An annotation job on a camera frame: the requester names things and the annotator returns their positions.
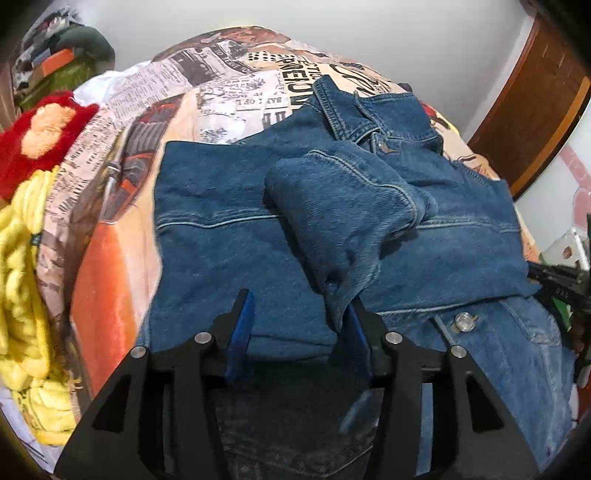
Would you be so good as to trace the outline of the newspaper print bed cover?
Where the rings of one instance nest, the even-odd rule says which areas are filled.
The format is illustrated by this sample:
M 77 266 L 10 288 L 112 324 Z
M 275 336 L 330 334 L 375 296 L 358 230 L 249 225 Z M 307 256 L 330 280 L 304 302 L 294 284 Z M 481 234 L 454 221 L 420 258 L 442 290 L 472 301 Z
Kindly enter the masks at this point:
M 301 109 L 322 76 L 363 98 L 410 90 L 259 26 L 207 32 L 150 62 L 99 106 L 45 208 L 39 288 L 79 408 L 137 339 L 156 292 L 153 190 L 168 142 L 255 136 Z

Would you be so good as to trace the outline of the yellow knit blanket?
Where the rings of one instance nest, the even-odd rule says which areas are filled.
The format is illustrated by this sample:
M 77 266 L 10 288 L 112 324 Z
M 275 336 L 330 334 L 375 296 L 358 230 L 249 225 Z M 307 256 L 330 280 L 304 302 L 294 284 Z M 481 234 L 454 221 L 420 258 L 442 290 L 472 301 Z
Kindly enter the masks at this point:
M 56 353 L 36 262 L 58 169 L 37 170 L 1 209 L 1 383 L 35 439 L 63 446 L 76 427 L 70 381 Z

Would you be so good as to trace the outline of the brown wooden door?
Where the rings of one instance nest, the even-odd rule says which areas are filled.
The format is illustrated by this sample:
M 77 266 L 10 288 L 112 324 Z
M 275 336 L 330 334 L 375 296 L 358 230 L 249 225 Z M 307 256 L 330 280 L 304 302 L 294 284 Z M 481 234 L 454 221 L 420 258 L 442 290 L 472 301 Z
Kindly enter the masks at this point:
M 574 130 L 590 99 L 590 70 L 538 16 L 501 93 L 469 141 L 518 198 Z

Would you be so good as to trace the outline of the red plush toy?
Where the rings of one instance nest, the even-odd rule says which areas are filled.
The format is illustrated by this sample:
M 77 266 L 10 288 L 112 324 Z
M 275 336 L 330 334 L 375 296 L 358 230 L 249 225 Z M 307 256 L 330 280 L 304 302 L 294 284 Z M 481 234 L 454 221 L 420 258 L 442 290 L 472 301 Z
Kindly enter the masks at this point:
M 36 170 L 59 165 L 88 122 L 96 103 L 78 104 L 71 91 L 43 98 L 1 133 L 1 199 L 9 202 L 17 187 Z

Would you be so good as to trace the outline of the blue denim jacket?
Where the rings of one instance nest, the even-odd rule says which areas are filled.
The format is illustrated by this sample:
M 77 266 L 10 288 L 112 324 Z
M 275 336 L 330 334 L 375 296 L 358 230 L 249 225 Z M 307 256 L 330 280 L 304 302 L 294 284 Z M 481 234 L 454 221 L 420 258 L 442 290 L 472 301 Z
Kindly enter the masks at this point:
M 410 94 L 334 81 L 231 145 L 170 141 L 154 188 L 162 261 L 142 336 L 174 347 L 256 300 L 242 380 L 216 400 L 235 479 L 359 479 L 382 394 L 338 336 L 360 298 L 388 328 L 465 347 L 545 467 L 571 428 L 573 352 L 528 279 L 506 183 L 443 154 Z

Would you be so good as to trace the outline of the orange box on pile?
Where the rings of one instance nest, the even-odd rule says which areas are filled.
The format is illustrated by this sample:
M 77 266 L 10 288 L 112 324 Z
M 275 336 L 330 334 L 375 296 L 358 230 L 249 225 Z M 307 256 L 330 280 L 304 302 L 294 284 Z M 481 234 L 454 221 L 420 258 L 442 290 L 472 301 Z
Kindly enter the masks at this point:
M 73 49 L 62 49 L 44 59 L 34 70 L 37 77 L 47 77 L 75 59 Z

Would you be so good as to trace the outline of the white cloth on bed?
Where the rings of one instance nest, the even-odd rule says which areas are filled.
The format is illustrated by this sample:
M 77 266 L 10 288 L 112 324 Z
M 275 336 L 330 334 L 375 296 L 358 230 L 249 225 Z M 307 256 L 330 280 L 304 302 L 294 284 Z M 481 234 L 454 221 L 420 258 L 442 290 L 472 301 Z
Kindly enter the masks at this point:
M 74 101 L 81 106 L 103 106 L 150 64 L 150 61 L 142 61 L 122 71 L 107 70 L 94 76 L 73 91 Z

